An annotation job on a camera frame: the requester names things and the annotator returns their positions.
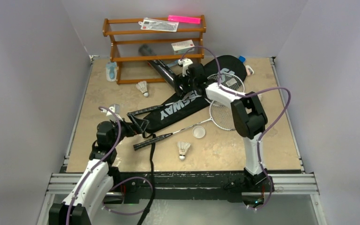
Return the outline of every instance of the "shuttlecock cork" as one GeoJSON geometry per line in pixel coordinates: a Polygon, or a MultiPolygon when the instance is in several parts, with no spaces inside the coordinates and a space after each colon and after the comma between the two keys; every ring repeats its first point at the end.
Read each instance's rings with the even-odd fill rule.
{"type": "Polygon", "coordinates": [[[186,153],[190,146],[191,144],[187,142],[177,142],[177,147],[179,147],[179,159],[181,161],[186,158],[186,153]]]}
{"type": "Polygon", "coordinates": [[[148,91],[147,91],[147,82],[146,81],[140,81],[136,84],[137,89],[143,93],[144,97],[148,97],[148,91]]]}

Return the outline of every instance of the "gray floor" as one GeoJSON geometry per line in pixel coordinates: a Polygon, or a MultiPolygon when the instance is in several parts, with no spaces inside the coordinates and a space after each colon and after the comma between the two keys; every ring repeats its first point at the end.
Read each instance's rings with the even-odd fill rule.
{"type": "MultiPolygon", "coordinates": [[[[60,202],[64,196],[56,196],[60,202]]],[[[118,211],[135,212],[147,205],[121,205],[118,211]]],[[[140,215],[121,216],[99,210],[94,225],[136,225],[140,215]]],[[[154,200],[143,225],[318,225],[309,195],[273,195],[265,208],[253,212],[227,201],[154,200]]]]}

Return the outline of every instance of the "racket shaft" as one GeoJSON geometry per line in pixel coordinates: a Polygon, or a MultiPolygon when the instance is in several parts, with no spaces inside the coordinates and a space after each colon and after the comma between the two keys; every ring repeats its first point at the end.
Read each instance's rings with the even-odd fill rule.
{"type": "Polygon", "coordinates": [[[148,145],[150,145],[150,144],[157,143],[157,142],[159,142],[159,141],[161,141],[161,140],[163,140],[163,139],[166,139],[166,138],[168,138],[168,137],[170,137],[170,136],[172,136],[172,135],[173,135],[173,133],[169,133],[169,134],[165,134],[165,135],[160,135],[160,136],[158,136],[158,137],[149,139],[149,140],[144,141],[144,142],[142,142],[142,143],[134,144],[134,145],[133,145],[133,149],[134,149],[135,151],[136,151],[136,150],[139,150],[139,149],[141,149],[141,148],[143,148],[143,147],[145,147],[145,146],[148,146],[148,145]]]}

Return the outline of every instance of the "black strap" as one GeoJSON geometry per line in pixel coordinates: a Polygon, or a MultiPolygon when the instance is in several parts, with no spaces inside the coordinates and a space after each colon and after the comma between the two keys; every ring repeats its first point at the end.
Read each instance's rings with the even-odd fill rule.
{"type": "MultiPolygon", "coordinates": [[[[145,136],[145,133],[143,133],[143,138],[149,138],[151,137],[154,138],[156,137],[155,134],[150,134],[148,137],[145,136]]],[[[153,143],[151,145],[151,151],[150,151],[150,164],[151,164],[151,177],[150,177],[150,182],[152,185],[152,194],[151,194],[151,198],[150,201],[148,202],[147,206],[145,207],[142,216],[139,219],[139,222],[137,222],[137,225],[142,225],[144,219],[147,217],[147,214],[150,212],[150,207],[152,205],[152,202],[155,199],[155,178],[154,178],[154,163],[152,162],[152,158],[154,156],[154,151],[155,151],[155,143],[153,143]]]]}

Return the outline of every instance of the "white shuttlecock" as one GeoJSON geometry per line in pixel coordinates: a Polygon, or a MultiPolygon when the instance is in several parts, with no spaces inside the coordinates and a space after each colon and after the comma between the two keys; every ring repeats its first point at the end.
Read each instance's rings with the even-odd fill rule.
{"type": "Polygon", "coordinates": [[[177,142],[177,147],[179,147],[179,158],[183,161],[186,158],[186,153],[188,148],[191,146],[190,143],[187,142],[177,142]]]}
{"type": "Polygon", "coordinates": [[[139,83],[136,84],[136,87],[139,91],[141,91],[141,93],[143,93],[144,97],[148,97],[146,81],[140,81],[139,83]]]}

